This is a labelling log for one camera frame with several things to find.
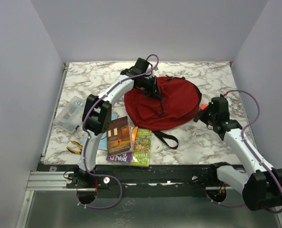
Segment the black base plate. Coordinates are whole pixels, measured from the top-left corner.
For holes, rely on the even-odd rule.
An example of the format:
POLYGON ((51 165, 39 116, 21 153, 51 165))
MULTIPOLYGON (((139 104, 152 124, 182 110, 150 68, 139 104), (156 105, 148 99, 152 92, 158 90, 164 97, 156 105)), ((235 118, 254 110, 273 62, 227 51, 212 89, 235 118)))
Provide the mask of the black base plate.
POLYGON ((91 184, 111 180, 111 189, 103 187, 96 191, 85 191, 99 198, 157 198, 157 197, 205 197, 207 191, 216 196, 225 196, 228 187, 212 177, 212 165, 150 165, 149 167, 134 167, 124 165, 97 165, 93 170, 95 176, 78 170, 75 165, 44 165, 37 167, 39 172, 73 172, 68 180, 73 183, 91 184), (132 187, 122 188, 123 183, 165 183, 181 182, 193 187, 132 187))

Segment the red backpack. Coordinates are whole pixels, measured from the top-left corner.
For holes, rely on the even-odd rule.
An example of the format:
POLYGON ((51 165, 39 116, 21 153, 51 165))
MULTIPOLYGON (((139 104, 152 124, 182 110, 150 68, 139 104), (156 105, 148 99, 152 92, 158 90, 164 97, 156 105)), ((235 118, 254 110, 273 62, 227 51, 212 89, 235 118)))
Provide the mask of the red backpack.
POLYGON ((149 129, 167 147, 177 149, 175 136, 164 133, 196 117, 202 93, 184 77, 162 76, 156 79, 156 95, 138 86, 124 95, 125 109, 133 124, 149 129))

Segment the orange black highlighter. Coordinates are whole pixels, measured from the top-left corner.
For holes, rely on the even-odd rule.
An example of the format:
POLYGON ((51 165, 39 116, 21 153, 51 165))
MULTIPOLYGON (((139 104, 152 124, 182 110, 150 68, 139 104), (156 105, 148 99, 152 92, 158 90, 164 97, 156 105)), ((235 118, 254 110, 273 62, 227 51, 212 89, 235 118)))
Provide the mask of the orange black highlighter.
POLYGON ((202 104, 201 107, 199 108, 200 111, 204 111, 208 107, 208 104, 202 104))

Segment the clear plastic organizer box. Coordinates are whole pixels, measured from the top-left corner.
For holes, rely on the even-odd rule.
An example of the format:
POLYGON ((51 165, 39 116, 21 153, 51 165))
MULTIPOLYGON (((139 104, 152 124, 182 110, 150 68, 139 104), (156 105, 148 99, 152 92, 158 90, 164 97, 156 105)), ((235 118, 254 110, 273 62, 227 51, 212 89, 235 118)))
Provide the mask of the clear plastic organizer box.
POLYGON ((54 125, 74 133, 82 125, 85 103, 85 99, 74 96, 55 117, 54 125))

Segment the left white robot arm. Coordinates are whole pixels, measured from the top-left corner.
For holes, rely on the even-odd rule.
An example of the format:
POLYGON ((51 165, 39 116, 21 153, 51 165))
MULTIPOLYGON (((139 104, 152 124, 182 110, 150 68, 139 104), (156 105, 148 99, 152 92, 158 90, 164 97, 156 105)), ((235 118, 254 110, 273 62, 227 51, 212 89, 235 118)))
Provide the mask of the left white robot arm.
POLYGON ((156 64, 150 70, 133 76, 120 75, 108 89, 99 95, 88 96, 84 110, 87 113, 82 124, 82 129, 87 138, 78 162, 78 168, 83 171, 78 175, 78 183, 82 187, 88 188, 94 182, 95 174, 92 171, 96 166, 99 142, 111 122, 112 105, 133 89, 135 79, 143 78, 157 69, 159 58, 156 54, 149 55, 149 57, 151 56, 156 57, 156 64))

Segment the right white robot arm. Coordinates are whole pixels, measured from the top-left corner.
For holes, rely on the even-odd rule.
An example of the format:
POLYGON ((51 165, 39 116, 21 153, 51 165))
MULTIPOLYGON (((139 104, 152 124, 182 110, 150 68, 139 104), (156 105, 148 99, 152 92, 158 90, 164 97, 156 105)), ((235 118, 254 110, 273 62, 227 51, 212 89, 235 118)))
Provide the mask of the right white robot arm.
POLYGON ((282 169, 274 168, 245 136, 237 120, 230 119, 228 101, 224 95, 213 97, 202 107, 194 121, 212 126, 236 154, 245 172, 241 173, 232 165, 219 162, 212 165, 207 174, 208 182, 218 186, 222 182, 239 192, 246 207, 251 211, 265 209, 271 213, 282 213, 282 169))

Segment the yellow handled pliers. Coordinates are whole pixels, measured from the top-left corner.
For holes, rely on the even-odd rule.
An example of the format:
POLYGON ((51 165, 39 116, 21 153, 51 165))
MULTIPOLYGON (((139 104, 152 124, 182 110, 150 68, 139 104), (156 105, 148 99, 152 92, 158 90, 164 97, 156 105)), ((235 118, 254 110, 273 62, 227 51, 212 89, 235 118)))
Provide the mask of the yellow handled pliers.
POLYGON ((73 154, 81 155, 83 146, 76 141, 70 141, 70 145, 66 149, 73 154))

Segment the purple Roald Dahl book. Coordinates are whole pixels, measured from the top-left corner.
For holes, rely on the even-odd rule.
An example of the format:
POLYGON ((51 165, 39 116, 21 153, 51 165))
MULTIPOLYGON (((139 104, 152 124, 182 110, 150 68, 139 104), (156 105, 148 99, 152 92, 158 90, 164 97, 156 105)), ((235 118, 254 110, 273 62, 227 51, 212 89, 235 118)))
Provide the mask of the purple Roald Dahl book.
POLYGON ((122 153, 122 154, 115 154, 112 156, 107 156, 106 160, 109 162, 120 162, 120 163, 129 164, 133 158, 133 150, 134 150, 134 145, 136 141, 137 130, 138 130, 138 127, 130 127, 130 131, 132 135, 132 142, 131 142, 132 150, 131 151, 127 151, 126 153, 122 153))

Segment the aluminium mounting rail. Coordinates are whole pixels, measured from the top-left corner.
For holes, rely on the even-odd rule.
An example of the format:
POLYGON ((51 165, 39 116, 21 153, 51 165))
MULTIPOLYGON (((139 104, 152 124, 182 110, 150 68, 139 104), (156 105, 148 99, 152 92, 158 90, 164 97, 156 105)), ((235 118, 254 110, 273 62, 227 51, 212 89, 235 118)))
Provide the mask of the aluminium mounting rail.
MULTIPOLYGON (((29 175, 29 180, 27 182, 27 190, 29 191, 57 191, 57 190, 71 190, 71 191, 96 191, 103 187, 111 189, 111 180, 108 183, 103 181, 98 183, 98 186, 95 186, 95 183, 91 184, 80 184, 73 183, 71 180, 68 180, 68 176, 73 172, 31 172, 29 175)), ((175 187, 179 188, 181 186, 193 187, 193 185, 188 183, 181 182, 171 182, 167 181, 165 183, 123 183, 122 188, 127 190, 132 187, 175 187)))

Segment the light blue book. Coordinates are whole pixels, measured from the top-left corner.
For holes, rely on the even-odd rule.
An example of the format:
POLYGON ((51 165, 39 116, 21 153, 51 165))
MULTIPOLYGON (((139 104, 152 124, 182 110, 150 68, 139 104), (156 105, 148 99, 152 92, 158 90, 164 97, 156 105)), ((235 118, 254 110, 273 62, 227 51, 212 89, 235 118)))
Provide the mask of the light blue book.
MULTIPOLYGON (((112 115, 111 115, 111 120, 115 120, 115 119, 117 119, 117 118, 118 118, 118 114, 112 113, 112 115)), ((84 133, 83 139, 82 139, 82 141, 81 141, 81 145, 82 145, 82 146, 84 146, 84 144, 85 144, 85 142, 86 142, 86 139, 87 139, 87 134, 84 133)), ((99 142, 99 145, 98 145, 98 149, 99 149, 99 150, 104 150, 104 151, 107 150, 107 132, 105 132, 105 133, 102 135, 102 137, 101 137, 101 139, 100 139, 100 142, 99 142)))

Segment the dark brown paperback book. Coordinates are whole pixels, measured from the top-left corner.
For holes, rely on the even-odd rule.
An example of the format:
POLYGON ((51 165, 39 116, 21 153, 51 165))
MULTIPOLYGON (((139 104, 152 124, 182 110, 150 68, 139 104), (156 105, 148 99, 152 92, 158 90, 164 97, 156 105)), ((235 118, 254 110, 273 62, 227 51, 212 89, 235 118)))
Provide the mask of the dark brown paperback book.
POLYGON ((107 155, 115 156, 132 152, 132 138, 128 117, 111 121, 107 131, 107 155))

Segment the green Treehouse book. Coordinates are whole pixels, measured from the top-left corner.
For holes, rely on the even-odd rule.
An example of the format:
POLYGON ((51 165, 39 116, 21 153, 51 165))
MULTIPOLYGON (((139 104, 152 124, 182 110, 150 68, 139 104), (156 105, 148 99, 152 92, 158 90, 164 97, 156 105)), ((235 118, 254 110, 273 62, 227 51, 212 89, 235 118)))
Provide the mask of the green Treehouse book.
POLYGON ((151 151, 152 131, 138 128, 134 145, 133 157, 130 165, 148 167, 151 151))

